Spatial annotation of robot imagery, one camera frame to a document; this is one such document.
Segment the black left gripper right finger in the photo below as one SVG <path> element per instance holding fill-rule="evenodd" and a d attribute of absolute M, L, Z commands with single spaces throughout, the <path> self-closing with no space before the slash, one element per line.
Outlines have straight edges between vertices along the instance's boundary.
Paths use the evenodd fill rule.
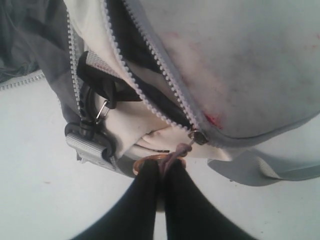
<path fill-rule="evenodd" d="M 210 203 L 179 159 L 166 165 L 162 183 L 169 240 L 256 239 Z"/>

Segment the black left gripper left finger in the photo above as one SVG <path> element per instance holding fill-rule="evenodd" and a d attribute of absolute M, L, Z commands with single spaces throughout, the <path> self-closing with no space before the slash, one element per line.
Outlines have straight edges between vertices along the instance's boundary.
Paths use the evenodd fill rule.
<path fill-rule="evenodd" d="M 147 160 L 119 201 L 74 239 L 152 240 L 159 185 L 159 165 Z"/>

